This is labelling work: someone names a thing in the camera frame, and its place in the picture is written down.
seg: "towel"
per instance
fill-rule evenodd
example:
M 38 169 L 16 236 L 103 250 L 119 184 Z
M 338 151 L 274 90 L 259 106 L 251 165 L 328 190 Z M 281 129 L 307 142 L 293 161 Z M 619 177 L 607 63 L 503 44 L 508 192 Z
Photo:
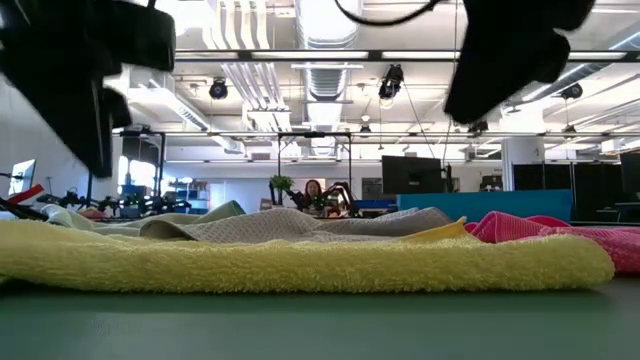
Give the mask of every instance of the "towel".
M 593 241 L 552 235 L 499 244 L 461 222 L 393 241 L 216 244 L 105 236 L 0 222 L 0 274 L 90 291 L 408 292 L 597 286 L 613 264 Z
M 287 241 L 376 241 L 414 234 L 450 224 L 436 208 L 413 209 L 375 219 L 320 221 L 295 209 L 273 209 L 234 216 L 219 221 L 178 224 L 152 220 L 140 228 L 140 236 L 154 239 L 235 243 L 259 243 L 273 239 Z
M 229 201 L 218 206 L 206 215 L 188 215 L 188 214 L 162 214 L 150 216 L 138 221 L 132 221 L 122 224 L 105 224 L 91 221 L 84 216 L 69 211 L 58 205 L 46 205 L 41 212 L 49 217 L 47 222 L 51 224 L 61 225 L 78 230 L 93 231 L 98 234 L 110 235 L 119 234 L 126 236 L 140 236 L 140 228 L 149 222 L 171 223 L 171 224 L 202 224 L 225 219 L 232 216 L 243 215 L 245 212 L 236 201 Z
M 640 229 L 639 228 L 578 228 L 550 219 L 522 219 L 517 216 L 493 211 L 487 214 L 471 232 L 478 239 L 501 243 L 526 239 L 530 236 L 566 234 L 593 239 L 611 256 L 616 272 L 640 274 Z

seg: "teal partition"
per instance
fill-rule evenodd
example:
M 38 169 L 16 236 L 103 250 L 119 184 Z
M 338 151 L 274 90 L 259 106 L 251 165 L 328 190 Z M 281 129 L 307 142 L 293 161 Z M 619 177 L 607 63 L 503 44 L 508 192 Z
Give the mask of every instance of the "teal partition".
M 437 207 L 451 219 L 462 216 L 480 221 L 490 211 L 528 217 L 546 215 L 569 222 L 573 196 L 571 190 L 531 190 L 479 193 L 412 194 L 397 196 L 398 210 Z

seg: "person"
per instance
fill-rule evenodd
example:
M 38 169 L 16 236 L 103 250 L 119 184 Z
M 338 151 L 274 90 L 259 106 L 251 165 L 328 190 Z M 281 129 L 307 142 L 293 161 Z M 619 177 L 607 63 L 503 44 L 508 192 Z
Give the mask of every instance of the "person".
M 304 186 L 304 199 L 307 208 L 313 204 L 313 198 L 322 195 L 322 187 L 318 180 L 309 180 Z

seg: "yellow towel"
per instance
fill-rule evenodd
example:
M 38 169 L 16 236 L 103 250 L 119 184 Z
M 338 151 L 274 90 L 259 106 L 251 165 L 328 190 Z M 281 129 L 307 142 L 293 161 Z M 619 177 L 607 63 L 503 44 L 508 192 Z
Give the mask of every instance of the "yellow towel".
M 458 225 L 448 226 L 439 231 L 449 234 Z M 0 223 L 0 234 L 0 274 L 96 291 L 542 290 L 592 287 L 614 273 L 595 242 L 566 235 L 501 244 L 465 235 L 421 243 L 415 235 L 392 242 L 217 245 L 108 237 L 33 221 Z
M 467 218 L 461 217 L 454 223 L 421 231 L 412 235 L 403 236 L 399 238 L 398 241 L 412 244 L 426 244 L 442 239 L 458 238 L 461 236 L 474 238 L 464 229 L 465 221 L 467 221 Z

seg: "pink towel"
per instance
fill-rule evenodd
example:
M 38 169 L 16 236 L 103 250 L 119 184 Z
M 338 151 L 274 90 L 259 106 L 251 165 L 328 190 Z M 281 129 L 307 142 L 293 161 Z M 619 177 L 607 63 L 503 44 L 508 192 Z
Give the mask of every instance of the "pink towel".
M 611 256 L 618 273 L 640 274 L 640 228 L 576 228 L 549 217 L 522 219 L 493 211 L 471 231 L 484 242 L 499 243 L 537 235 L 570 234 L 596 241 Z

